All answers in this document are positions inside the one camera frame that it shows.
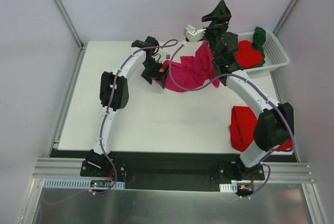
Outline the magenta t shirt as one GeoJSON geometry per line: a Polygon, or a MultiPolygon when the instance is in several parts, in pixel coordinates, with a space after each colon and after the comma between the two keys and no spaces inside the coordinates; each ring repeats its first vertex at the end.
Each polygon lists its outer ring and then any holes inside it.
{"type": "Polygon", "coordinates": [[[203,41],[194,56],[181,56],[179,62],[165,60],[162,70],[171,67],[167,75],[165,88],[175,92],[186,92],[204,85],[205,81],[215,78],[213,58],[208,41],[203,41]]]}

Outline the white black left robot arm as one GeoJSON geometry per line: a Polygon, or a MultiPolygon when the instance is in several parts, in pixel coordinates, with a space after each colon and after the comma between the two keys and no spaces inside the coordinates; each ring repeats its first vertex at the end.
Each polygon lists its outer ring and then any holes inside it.
{"type": "Polygon", "coordinates": [[[156,38],[148,36],[146,40],[135,40],[131,44],[129,56],[112,72],[103,72],[100,82],[99,98],[102,105],[102,120],[97,140],[92,150],[86,156],[86,161],[92,165],[92,170],[98,176],[110,172],[112,164],[108,154],[111,152],[113,128],[121,110],[129,101],[128,80],[134,71],[142,65],[144,71],[141,77],[152,84],[156,81],[165,88],[169,68],[162,69],[163,63],[155,59],[159,49],[168,47],[160,45],[156,38]]]}

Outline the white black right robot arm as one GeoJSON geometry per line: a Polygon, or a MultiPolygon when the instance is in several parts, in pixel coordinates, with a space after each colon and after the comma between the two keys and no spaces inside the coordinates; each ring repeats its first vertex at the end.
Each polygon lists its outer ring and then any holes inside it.
{"type": "Polygon", "coordinates": [[[210,23],[203,39],[211,50],[215,78],[234,91],[257,117],[253,141],[233,163],[223,168],[227,178],[240,181],[257,171],[279,146],[294,141],[294,113],[288,102],[280,103],[264,94],[237,62],[238,36],[228,31],[231,17],[225,1],[221,0],[201,20],[210,23]]]}

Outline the red t shirt in basket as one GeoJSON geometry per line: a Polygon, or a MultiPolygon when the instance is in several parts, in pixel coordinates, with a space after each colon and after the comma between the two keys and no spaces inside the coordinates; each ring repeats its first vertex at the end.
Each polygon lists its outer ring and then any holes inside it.
{"type": "Polygon", "coordinates": [[[235,59],[242,69],[250,69],[263,64],[264,58],[260,51],[254,50],[249,41],[238,43],[238,52],[235,59]]]}

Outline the green t shirt in basket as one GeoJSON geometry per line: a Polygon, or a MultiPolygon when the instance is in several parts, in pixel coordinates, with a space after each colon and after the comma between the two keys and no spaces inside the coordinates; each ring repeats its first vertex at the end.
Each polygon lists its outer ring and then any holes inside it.
{"type": "Polygon", "coordinates": [[[263,45],[266,42],[266,31],[261,27],[256,27],[253,34],[252,48],[261,53],[261,61],[256,67],[262,67],[265,64],[265,53],[263,45]]]}

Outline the white plastic laundry basket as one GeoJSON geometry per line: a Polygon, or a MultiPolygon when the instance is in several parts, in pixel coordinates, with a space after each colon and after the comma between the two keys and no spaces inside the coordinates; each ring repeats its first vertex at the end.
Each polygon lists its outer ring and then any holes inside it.
{"type": "MultiPolygon", "coordinates": [[[[239,33],[237,35],[238,37],[238,43],[240,41],[249,41],[253,42],[253,34],[252,32],[244,32],[239,33]]],[[[263,45],[264,53],[265,53],[265,64],[262,67],[254,67],[250,69],[245,69],[248,72],[271,72],[278,67],[288,65],[290,62],[290,59],[285,52],[284,48],[278,41],[278,39],[274,36],[274,34],[270,31],[266,30],[266,42],[263,45]]]]}

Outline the folded red t shirt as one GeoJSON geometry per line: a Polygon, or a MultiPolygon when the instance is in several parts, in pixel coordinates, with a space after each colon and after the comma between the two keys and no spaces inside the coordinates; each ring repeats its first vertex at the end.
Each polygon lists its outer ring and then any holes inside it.
{"type": "Polygon", "coordinates": [[[251,143],[260,150],[290,150],[292,139],[275,109],[265,109],[256,117],[249,107],[234,106],[231,113],[230,140],[235,150],[244,152],[251,143]]]}

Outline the black centre base bar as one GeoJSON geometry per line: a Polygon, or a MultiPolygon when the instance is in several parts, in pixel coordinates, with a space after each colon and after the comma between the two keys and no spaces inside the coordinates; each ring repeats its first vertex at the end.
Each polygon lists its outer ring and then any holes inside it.
{"type": "MultiPolygon", "coordinates": [[[[89,151],[53,150],[53,158],[83,158],[89,151]]],[[[263,182],[220,180],[218,166],[222,162],[234,162],[237,154],[183,154],[167,152],[131,152],[114,151],[109,154],[112,167],[114,164],[125,170],[123,179],[115,178],[131,190],[163,190],[190,192],[217,192],[219,184],[232,182],[263,182]]],[[[296,163],[292,155],[273,156],[262,164],[270,168],[266,162],[296,163]]],[[[270,175],[264,173],[265,179],[270,175]]]]}

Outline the aluminium left frame rail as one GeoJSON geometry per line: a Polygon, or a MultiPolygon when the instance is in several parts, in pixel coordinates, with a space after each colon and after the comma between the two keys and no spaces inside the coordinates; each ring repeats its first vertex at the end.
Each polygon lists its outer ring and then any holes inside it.
{"type": "Polygon", "coordinates": [[[75,57],[75,61],[74,61],[74,65],[71,68],[71,73],[70,73],[70,77],[68,80],[68,83],[66,85],[66,90],[65,90],[65,95],[63,97],[63,101],[61,104],[61,108],[59,111],[59,114],[57,116],[57,120],[56,120],[56,125],[54,127],[54,131],[52,133],[51,136],[51,140],[50,140],[50,148],[49,151],[47,153],[47,157],[49,158],[51,156],[52,150],[54,149],[54,147],[57,146],[57,144],[59,143],[62,131],[63,131],[63,127],[65,124],[65,120],[67,117],[67,113],[68,113],[68,109],[70,106],[70,102],[75,90],[75,85],[78,79],[78,75],[79,75],[79,71],[82,65],[82,60],[84,57],[84,53],[86,50],[86,46],[83,43],[82,39],[80,38],[74,24],[73,21],[71,20],[64,4],[62,0],[53,0],[53,2],[55,3],[55,6],[58,10],[58,12],[60,13],[70,35],[72,36],[72,38],[74,39],[75,45],[78,48],[78,53],[75,57]]]}

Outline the aluminium frame rail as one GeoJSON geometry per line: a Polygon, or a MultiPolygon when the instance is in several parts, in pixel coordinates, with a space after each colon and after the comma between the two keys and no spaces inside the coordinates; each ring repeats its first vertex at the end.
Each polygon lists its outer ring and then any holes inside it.
{"type": "MultiPolygon", "coordinates": [[[[39,158],[33,176],[38,178],[78,178],[83,158],[39,158]]],[[[314,184],[316,182],[311,168],[306,163],[266,162],[270,168],[270,183],[314,184]]]]}
{"type": "Polygon", "coordinates": [[[290,0],[287,7],[285,8],[283,14],[281,15],[280,19],[278,20],[274,30],[273,30],[273,34],[275,36],[277,36],[279,34],[279,32],[281,31],[281,29],[283,28],[283,26],[285,25],[286,21],[288,20],[289,16],[292,14],[292,12],[294,11],[296,5],[298,4],[300,0],[290,0]]]}
{"type": "Polygon", "coordinates": [[[57,144],[59,143],[62,131],[63,131],[63,127],[65,124],[65,120],[67,117],[67,113],[68,113],[68,109],[70,106],[70,102],[75,90],[75,85],[78,79],[78,75],[79,75],[79,71],[82,65],[82,60],[84,57],[84,53],[86,50],[86,46],[83,43],[82,39],[80,38],[74,24],[73,21],[71,20],[64,4],[62,0],[53,0],[53,2],[55,3],[55,6],[58,10],[58,12],[60,13],[70,35],[72,36],[72,38],[74,39],[75,45],[78,48],[78,53],[75,57],[75,61],[74,61],[74,65],[71,68],[71,73],[70,73],[70,77],[68,80],[68,83],[66,85],[66,90],[65,90],[65,95],[63,97],[63,101],[61,104],[61,108],[59,111],[59,114],[57,116],[57,120],[56,120],[56,125],[54,127],[54,131],[52,133],[51,136],[51,140],[50,140],[50,148],[49,151],[47,153],[47,157],[49,158],[51,156],[52,150],[54,149],[54,147],[57,146],[57,144]]]}

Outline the aluminium right frame rail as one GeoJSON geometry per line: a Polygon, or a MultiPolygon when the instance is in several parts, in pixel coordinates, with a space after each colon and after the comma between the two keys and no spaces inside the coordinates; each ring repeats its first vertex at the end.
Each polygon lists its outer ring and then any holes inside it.
{"type": "Polygon", "coordinates": [[[288,20],[289,16],[292,14],[292,12],[294,11],[296,5],[298,4],[300,0],[290,0],[287,7],[285,8],[283,14],[281,15],[280,19],[278,20],[274,30],[273,30],[273,34],[275,36],[277,36],[279,34],[279,32],[281,31],[281,29],[283,28],[283,26],[285,25],[286,21],[288,20]]]}

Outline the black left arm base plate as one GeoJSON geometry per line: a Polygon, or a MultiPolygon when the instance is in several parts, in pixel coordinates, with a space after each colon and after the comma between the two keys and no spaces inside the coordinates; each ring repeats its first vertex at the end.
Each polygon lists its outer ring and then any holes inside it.
{"type": "Polygon", "coordinates": [[[123,179],[125,170],[121,170],[120,166],[114,164],[112,167],[110,162],[103,159],[101,162],[93,162],[91,160],[84,160],[81,164],[80,176],[82,177],[97,177],[97,178],[119,178],[123,179]]]}

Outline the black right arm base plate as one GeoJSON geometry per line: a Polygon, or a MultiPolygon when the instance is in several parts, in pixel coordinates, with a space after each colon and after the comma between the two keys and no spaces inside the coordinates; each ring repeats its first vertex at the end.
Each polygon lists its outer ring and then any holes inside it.
{"type": "Polygon", "coordinates": [[[218,166],[220,180],[235,180],[235,181],[264,181],[264,169],[259,163],[255,166],[247,168],[240,160],[234,162],[222,162],[218,166]]]}

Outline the aluminium front frame rail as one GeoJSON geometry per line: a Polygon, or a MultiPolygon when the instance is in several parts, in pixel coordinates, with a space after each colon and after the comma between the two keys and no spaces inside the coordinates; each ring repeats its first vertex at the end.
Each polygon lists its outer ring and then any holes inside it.
{"type": "MultiPolygon", "coordinates": [[[[83,158],[39,158],[33,176],[38,178],[78,178],[83,158]]],[[[270,168],[270,183],[314,184],[316,182],[311,168],[306,163],[266,162],[270,168]]]]}

